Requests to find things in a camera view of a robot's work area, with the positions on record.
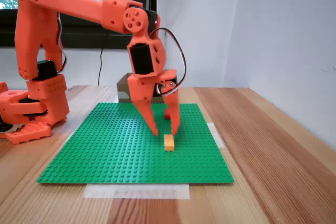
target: black metal frame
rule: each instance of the black metal frame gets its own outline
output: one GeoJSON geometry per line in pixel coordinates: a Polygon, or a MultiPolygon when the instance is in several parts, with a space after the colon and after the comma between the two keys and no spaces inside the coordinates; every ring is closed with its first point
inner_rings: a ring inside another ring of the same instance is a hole
{"type": "MultiPolygon", "coordinates": [[[[143,3],[147,0],[134,0],[143,3]]],[[[150,0],[151,10],[156,11],[156,0],[150,0]]],[[[16,9],[0,10],[0,47],[14,47],[16,9]]],[[[79,18],[61,14],[61,41],[65,48],[102,48],[107,36],[105,48],[126,49],[130,35],[122,35],[102,28],[101,25],[79,18]]]]}

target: white wall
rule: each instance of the white wall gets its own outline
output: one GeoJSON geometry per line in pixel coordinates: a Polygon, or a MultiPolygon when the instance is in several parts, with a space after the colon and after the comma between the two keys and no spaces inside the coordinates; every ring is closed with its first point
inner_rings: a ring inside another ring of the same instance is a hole
{"type": "Polygon", "coordinates": [[[250,87],[336,147],[336,0],[238,0],[224,86],[250,87]]]}
{"type": "MultiPolygon", "coordinates": [[[[237,0],[159,0],[166,4],[166,27],[187,60],[185,86],[218,87],[223,80],[237,0]]],[[[167,67],[184,72],[180,53],[167,35],[167,67]]]]}
{"type": "MultiPolygon", "coordinates": [[[[100,67],[100,49],[65,49],[68,63],[63,74],[67,87],[73,85],[97,85],[100,67]]],[[[38,60],[44,59],[44,50],[38,54],[38,60]]],[[[14,48],[0,49],[0,82],[5,81],[10,89],[27,89],[26,82],[17,71],[14,48]]],[[[132,71],[130,58],[126,50],[105,49],[102,54],[101,85],[113,85],[126,73],[132,71]]]]}

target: wire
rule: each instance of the wire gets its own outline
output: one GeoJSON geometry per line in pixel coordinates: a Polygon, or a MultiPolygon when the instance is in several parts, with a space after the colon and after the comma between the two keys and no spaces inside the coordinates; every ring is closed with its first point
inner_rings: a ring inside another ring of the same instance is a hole
{"type": "Polygon", "coordinates": [[[182,82],[184,81],[185,75],[187,73],[187,64],[186,64],[185,57],[184,57],[184,54],[183,54],[183,51],[182,51],[182,48],[181,48],[179,42],[177,41],[176,37],[174,36],[174,34],[169,29],[164,28],[164,27],[157,28],[157,29],[155,29],[154,31],[151,32],[151,34],[149,35],[149,37],[152,37],[152,35],[155,32],[157,32],[158,30],[164,30],[164,31],[166,31],[172,37],[172,39],[174,40],[175,44],[177,45],[177,47],[178,47],[178,49],[180,51],[180,54],[181,54],[181,57],[182,57],[182,60],[183,60],[183,65],[184,65],[184,75],[183,75],[182,79],[180,80],[180,82],[178,84],[176,84],[176,86],[173,89],[171,89],[170,91],[167,91],[165,93],[161,93],[159,84],[158,83],[156,84],[156,91],[157,91],[157,93],[159,95],[161,95],[161,96],[164,97],[166,95],[174,93],[181,86],[182,82]]]}
{"type": "Polygon", "coordinates": [[[98,74],[98,86],[100,84],[100,73],[101,73],[101,67],[102,67],[102,58],[101,58],[101,55],[102,55],[102,53],[104,51],[104,48],[106,46],[106,42],[107,42],[107,37],[108,37],[109,31],[110,30],[107,30],[107,32],[106,32],[105,40],[104,40],[103,46],[102,46],[101,51],[100,51],[100,68],[99,68],[99,74],[98,74]]]}
{"type": "Polygon", "coordinates": [[[59,16],[59,13],[57,13],[57,24],[58,24],[57,45],[58,45],[59,49],[61,50],[62,54],[64,55],[64,62],[63,62],[62,68],[58,71],[58,73],[61,73],[64,70],[64,68],[65,68],[65,66],[67,64],[68,59],[67,59],[67,55],[63,51],[62,46],[60,44],[60,42],[61,42],[61,34],[62,34],[62,22],[61,22],[61,18],[59,16]]]}
{"type": "Polygon", "coordinates": [[[103,53],[103,50],[104,50],[104,47],[106,45],[106,41],[107,41],[107,37],[108,37],[108,34],[109,34],[109,31],[107,31],[106,35],[105,35],[105,40],[104,40],[104,44],[103,44],[103,47],[101,48],[101,51],[100,51],[100,68],[99,68],[99,74],[98,74],[98,86],[100,84],[100,72],[101,72],[101,67],[102,67],[102,59],[101,59],[101,55],[103,53]]]}

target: wood grain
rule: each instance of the wood grain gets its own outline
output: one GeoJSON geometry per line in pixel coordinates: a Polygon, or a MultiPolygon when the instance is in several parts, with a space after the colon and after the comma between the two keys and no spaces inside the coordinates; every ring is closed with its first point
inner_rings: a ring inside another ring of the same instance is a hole
{"type": "Polygon", "coordinates": [[[70,113],[64,125],[43,140],[13,146],[1,159],[0,223],[106,223],[112,200],[83,199],[85,185],[46,186],[36,179],[97,102],[111,102],[115,87],[70,90],[70,113]]]}
{"type": "Polygon", "coordinates": [[[85,185],[37,184],[97,102],[116,96],[75,86],[51,137],[0,141],[0,223],[336,223],[335,152],[248,89],[179,89],[180,102],[215,123],[232,185],[190,185],[190,200],[112,200],[83,198],[85,185]]]}
{"type": "Polygon", "coordinates": [[[196,89],[274,223],[335,223],[336,178],[236,89],[196,89]]]}
{"type": "Polygon", "coordinates": [[[325,167],[336,174],[336,152],[332,148],[253,90],[242,88],[237,90],[267,114],[325,167]]]}
{"type": "Polygon", "coordinates": [[[181,223],[174,199],[114,199],[109,224],[181,223]]]}

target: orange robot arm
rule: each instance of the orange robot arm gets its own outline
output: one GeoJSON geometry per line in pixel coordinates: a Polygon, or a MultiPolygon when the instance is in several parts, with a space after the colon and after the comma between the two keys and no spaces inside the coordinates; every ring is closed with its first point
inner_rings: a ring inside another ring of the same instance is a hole
{"type": "MultiPolygon", "coordinates": [[[[18,71],[27,80],[29,98],[39,101],[39,104],[34,104],[35,108],[39,112],[47,109],[47,114],[40,113],[36,121],[54,125],[65,120],[69,112],[64,93],[64,76],[58,73],[62,69],[58,14],[64,13],[99,23],[106,29],[122,34],[132,33],[128,45],[134,73],[128,79],[131,99],[153,133],[158,134],[151,100],[154,95],[158,95],[155,93],[156,85],[160,84],[163,92],[176,87],[176,70],[163,69],[166,56],[158,32],[154,31],[160,26],[160,17],[156,12],[143,9],[141,3],[132,0],[18,1],[15,31],[18,71]],[[45,49],[47,61],[37,62],[41,45],[45,49]]],[[[175,134],[180,124],[177,90],[165,96],[164,101],[169,107],[172,133],[175,134]]]]}

